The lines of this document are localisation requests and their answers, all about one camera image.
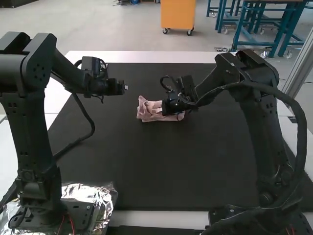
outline orange cart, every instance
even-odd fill
[[[186,29],[191,36],[195,23],[196,0],[161,0],[161,27],[167,34],[170,29]]]

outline black mat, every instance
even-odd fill
[[[108,227],[107,235],[199,235],[203,230],[136,226]]]
[[[234,204],[256,206],[256,167],[245,117],[228,92],[182,122],[142,123],[138,96],[166,97],[164,74],[191,74],[200,82],[214,65],[110,64],[110,77],[124,79],[124,96],[84,99],[96,123],[94,136],[60,161],[63,181],[113,181],[118,210],[207,211]],[[89,132],[71,97],[49,130],[54,152]],[[302,181],[302,209],[313,211],[313,184]]]

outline pink cloth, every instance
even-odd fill
[[[181,121],[184,118],[185,112],[176,115],[162,115],[162,100],[148,101],[144,97],[139,96],[139,106],[137,108],[137,119],[142,122],[149,121]]]

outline concrete floor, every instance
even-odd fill
[[[212,0],[212,5],[217,4],[218,0]],[[214,47],[230,46],[234,36],[234,30],[227,35],[214,30],[216,18],[205,17],[207,0],[197,0],[192,37],[187,37],[185,31],[162,34],[160,4],[112,5],[113,0],[39,0],[15,9],[0,8],[0,37],[7,31],[23,31],[31,37],[38,32],[53,33],[58,38],[59,51],[65,54],[70,50],[215,51]],[[306,9],[296,28],[296,33],[303,37],[313,26],[311,13]],[[281,12],[267,15],[278,17]],[[275,30],[268,29],[257,37],[270,41],[275,34]],[[297,51],[289,60],[275,57],[268,61],[286,79],[296,56]],[[313,124],[313,110],[308,112]]]

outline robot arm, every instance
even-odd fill
[[[108,78],[100,59],[83,57],[76,64],[82,64],[78,69],[56,49],[56,41],[52,34],[39,33],[30,39],[19,32],[8,32],[0,39],[0,102],[18,157],[16,188],[11,192],[17,192],[21,202],[19,212],[10,221],[12,228],[39,229],[58,224],[64,211],[71,213],[73,208],[72,202],[60,200],[61,174],[46,130],[44,98],[50,76],[77,99],[76,94],[91,97],[121,95],[125,91],[123,81]],[[87,225],[77,222],[82,230]]]
[[[278,233],[288,225],[290,212],[295,210],[299,197],[295,191],[304,172],[307,144],[307,123],[299,104],[277,90],[278,72],[251,50],[219,54],[216,67],[197,86],[191,76],[172,79],[174,89],[163,84],[168,98],[162,102],[163,115],[194,110],[210,104],[222,91],[228,90],[240,104],[245,115],[257,165],[257,190],[260,207],[247,210],[225,206],[210,214],[212,228],[223,227],[230,221],[241,221],[249,214],[258,221],[258,229]],[[276,98],[291,106],[298,122],[297,157],[294,169],[286,155],[277,115]]]

